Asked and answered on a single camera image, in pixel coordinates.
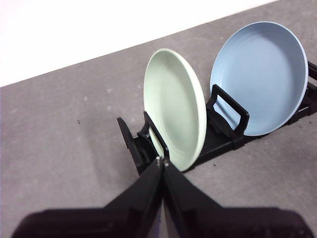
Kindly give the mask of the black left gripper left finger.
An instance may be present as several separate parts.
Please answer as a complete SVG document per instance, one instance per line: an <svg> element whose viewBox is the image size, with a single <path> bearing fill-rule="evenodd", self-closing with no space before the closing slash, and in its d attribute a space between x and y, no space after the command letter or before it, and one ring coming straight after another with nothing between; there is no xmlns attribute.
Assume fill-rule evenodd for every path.
<svg viewBox="0 0 317 238"><path fill-rule="evenodd" d="M162 160L105 207L50 209L27 215L14 238L145 238L161 205Z"/></svg>

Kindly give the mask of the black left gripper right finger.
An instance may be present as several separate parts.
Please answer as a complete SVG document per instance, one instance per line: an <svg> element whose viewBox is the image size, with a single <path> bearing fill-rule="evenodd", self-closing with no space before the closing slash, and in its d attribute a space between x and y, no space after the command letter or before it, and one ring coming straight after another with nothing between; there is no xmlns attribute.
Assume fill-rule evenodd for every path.
<svg viewBox="0 0 317 238"><path fill-rule="evenodd" d="M298 213L277 207L222 207L164 161L164 201L182 238L309 238Z"/></svg>

